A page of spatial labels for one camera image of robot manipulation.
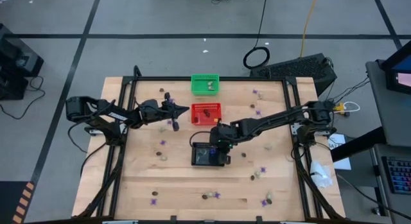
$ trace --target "table leg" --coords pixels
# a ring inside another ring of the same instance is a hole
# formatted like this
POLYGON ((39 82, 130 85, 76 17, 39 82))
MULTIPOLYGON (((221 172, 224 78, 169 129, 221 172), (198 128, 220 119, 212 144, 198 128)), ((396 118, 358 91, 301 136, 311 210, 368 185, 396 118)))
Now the table leg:
POLYGON ((331 156, 333 162, 350 157, 361 151, 372 148, 375 144, 386 144, 384 129, 382 126, 368 132, 361 137, 357 137, 354 140, 345 143, 333 150, 331 150, 331 156))

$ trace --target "plastic bag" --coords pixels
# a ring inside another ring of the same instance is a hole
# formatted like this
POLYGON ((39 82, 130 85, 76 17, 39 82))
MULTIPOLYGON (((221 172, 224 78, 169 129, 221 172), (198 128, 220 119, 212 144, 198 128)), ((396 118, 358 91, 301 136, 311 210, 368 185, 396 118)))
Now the plastic bag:
POLYGON ((321 166, 317 161, 311 162, 310 175, 317 187, 325 188, 333 185, 329 168, 327 166, 321 166))

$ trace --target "wooden tabletop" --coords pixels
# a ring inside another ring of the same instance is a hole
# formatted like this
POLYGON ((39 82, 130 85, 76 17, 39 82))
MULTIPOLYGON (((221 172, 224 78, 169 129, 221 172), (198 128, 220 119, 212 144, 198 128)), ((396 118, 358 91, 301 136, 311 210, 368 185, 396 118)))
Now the wooden tabletop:
MULTIPOLYGON (((297 84, 302 104, 317 100, 312 78, 298 78, 297 84)), ((120 87, 121 78, 106 78, 101 98, 109 101, 118 99, 120 87)), ((194 96, 190 91, 190 81, 140 81, 136 87, 137 101, 142 103, 154 98, 160 104, 164 100, 160 88, 169 92, 178 105, 190 107, 192 103, 221 103, 223 123, 258 117, 256 110, 261 111, 262 116, 286 110, 280 82, 220 82, 220 92, 216 96, 194 96), (252 93, 253 89, 259 91, 261 98, 252 93)), ((291 87, 289 91, 294 106, 291 87)), ((167 121, 129 131, 116 219, 169 220, 170 216, 176 215, 178 220, 254 221, 256 216, 262 216, 264 221, 304 220, 297 171, 290 156, 292 142, 288 126, 265 131, 259 137, 235 146, 229 154, 230 165, 198 168, 191 166, 189 138, 194 132, 210 131, 212 126, 192 125, 190 110, 182 114, 178 122, 178 132, 173 132, 167 121), (166 144, 160 144, 161 141, 166 141, 166 144), (271 145, 272 149, 265 149, 266 145, 271 145), (158 151, 167 160, 156 156, 158 151), (252 181, 250 176, 261 167, 267 172, 252 181), (219 198, 202 198, 206 193, 215 192, 220 194, 219 198), (262 206, 261 201, 267 193, 272 194, 272 205, 262 206)), ((199 134, 193 141, 207 142, 208 137, 208 134, 199 134)), ((328 145, 325 137, 316 137, 316 140, 328 145)), ((103 136, 91 137, 88 152, 103 142, 103 136)), ((102 149, 86 163, 73 215, 81 213, 100 189, 108 149, 102 149)), ((321 193, 340 215, 345 216, 330 151, 320 145, 312 146, 310 150, 313 160, 331 170, 333 185, 320 188, 321 193)), ((108 214, 111 194, 110 190, 105 214, 108 214)), ((308 187, 307 194, 311 216, 315 217, 308 187)))

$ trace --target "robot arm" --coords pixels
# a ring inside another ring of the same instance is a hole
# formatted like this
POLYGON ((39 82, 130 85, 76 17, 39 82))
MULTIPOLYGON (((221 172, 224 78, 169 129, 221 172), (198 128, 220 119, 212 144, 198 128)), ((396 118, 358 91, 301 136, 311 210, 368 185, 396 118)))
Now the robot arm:
POLYGON ((298 127, 295 133, 299 143, 311 146, 315 144, 315 132, 331 132, 330 112, 333 104, 330 101, 310 101, 303 106, 262 117, 260 119, 246 118, 233 121, 230 125, 219 122, 210 131, 209 143, 193 143, 192 165, 224 166, 230 164, 227 154, 238 143, 250 141, 262 132, 283 125, 298 127))
POLYGON ((179 130, 176 119, 189 110, 189 107, 178 106, 171 102, 170 93, 164 95, 161 107, 155 99, 149 99, 138 105, 133 111, 127 111, 105 99, 94 99, 88 96, 77 96, 66 100, 67 120, 75 123, 87 123, 93 129, 103 132, 108 145, 122 145, 120 124, 108 122, 100 116, 109 116, 122 121, 127 127, 136 129, 156 121, 171 119, 174 131, 179 130))

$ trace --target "small monitor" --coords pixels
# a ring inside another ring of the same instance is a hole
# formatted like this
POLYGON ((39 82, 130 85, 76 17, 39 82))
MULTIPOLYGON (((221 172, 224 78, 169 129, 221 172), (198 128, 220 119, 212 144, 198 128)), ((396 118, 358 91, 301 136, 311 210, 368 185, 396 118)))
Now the small monitor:
POLYGON ((385 71, 387 88, 411 94, 411 41, 380 64, 385 71))

